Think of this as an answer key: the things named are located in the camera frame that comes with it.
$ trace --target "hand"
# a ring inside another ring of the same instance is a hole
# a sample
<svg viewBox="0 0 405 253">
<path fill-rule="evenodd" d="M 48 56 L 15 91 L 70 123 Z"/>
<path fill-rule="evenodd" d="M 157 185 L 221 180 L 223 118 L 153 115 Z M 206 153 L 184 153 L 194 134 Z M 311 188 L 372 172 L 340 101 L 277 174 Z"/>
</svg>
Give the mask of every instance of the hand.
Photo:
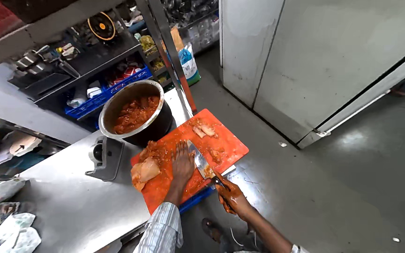
<svg viewBox="0 0 405 253">
<path fill-rule="evenodd" d="M 188 153 L 187 141 L 176 144 L 176 152 L 172 152 L 172 167 L 173 181 L 185 185 L 195 170 L 194 154 Z"/>
<path fill-rule="evenodd" d="M 240 219 L 247 222 L 249 215 L 255 212 L 254 207 L 248 202 L 238 185 L 223 178 L 217 171 L 214 170 L 213 172 L 226 187 L 215 185 L 220 203 L 223 205 L 226 212 L 234 215 L 237 214 Z"/>
</svg>

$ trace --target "sandal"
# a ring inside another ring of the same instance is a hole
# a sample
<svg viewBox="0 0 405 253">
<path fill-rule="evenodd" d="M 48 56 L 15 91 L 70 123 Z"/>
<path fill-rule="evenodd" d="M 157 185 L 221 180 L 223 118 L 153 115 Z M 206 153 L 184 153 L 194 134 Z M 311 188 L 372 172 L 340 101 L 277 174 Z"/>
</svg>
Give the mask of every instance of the sandal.
<svg viewBox="0 0 405 253">
<path fill-rule="evenodd" d="M 202 230 L 206 235 L 212 238 L 217 243 L 220 243 L 221 235 L 223 234 L 223 229 L 218 223 L 211 221 L 209 218 L 204 218 L 201 221 Z"/>
</svg>

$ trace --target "gray floor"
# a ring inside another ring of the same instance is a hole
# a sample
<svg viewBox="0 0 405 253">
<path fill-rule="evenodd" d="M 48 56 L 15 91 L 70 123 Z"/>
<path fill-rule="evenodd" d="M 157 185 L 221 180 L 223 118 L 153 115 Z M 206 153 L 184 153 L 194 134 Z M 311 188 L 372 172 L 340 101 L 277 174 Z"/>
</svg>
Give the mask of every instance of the gray floor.
<svg viewBox="0 0 405 253">
<path fill-rule="evenodd" d="M 199 110 L 249 147 L 231 180 L 253 206 L 312 253 L 405 252 L 405 98 L 384 97 L 302 151 L 283 148 L 282 136 L 222 88 L 218 54 L 196 58 L 202 78 L 191 91 Z M 212 194 L 182 215 L 177 252 L 218 251 L 201 229 L 204 217 L 246 231 Z"/>
</svg>

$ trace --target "food container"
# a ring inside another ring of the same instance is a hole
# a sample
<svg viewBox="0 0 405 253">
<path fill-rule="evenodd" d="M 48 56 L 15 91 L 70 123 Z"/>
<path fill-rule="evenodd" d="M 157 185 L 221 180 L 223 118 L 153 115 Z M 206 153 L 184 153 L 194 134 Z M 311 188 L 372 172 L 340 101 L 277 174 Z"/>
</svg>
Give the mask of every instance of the food container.
<svg viewBox="0 0 405 253">
<path fill-rule="evenodd" d="M 154 114 L 138 129 L 126 134 L 116 134 L 116 119 L 123 106 L 135 98 L 156 95 L 160 97 L 159 105 Z M 148 141 L 158 141 L 171 129 L 173 123 L 172 111 L 164 99 L 160 84 L 151 80 L 133 82 L 117 92 L 103 107 L 99 115 L 99 129 L 113 139 L 123 139 L 136 146 L 146 147 Z"/>
</svg>

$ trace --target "striped shirt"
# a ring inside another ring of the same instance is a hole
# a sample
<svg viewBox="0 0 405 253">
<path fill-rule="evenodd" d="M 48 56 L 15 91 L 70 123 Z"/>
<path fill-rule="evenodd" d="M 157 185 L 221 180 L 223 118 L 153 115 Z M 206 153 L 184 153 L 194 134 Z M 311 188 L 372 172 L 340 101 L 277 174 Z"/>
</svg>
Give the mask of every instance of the striped shirt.
<svg viewBox="0 0 405 253">
<path fill-rule="evenodd" d="M 146 222 L 146 231 L 134 253 L 174 253 L 175 248 L 182 247 L 182 227 L 179 209 L 170 202 L 163 202 Z M 305 249 L 293 245 L 290 253 L 309 253 Z"/>
</svg>

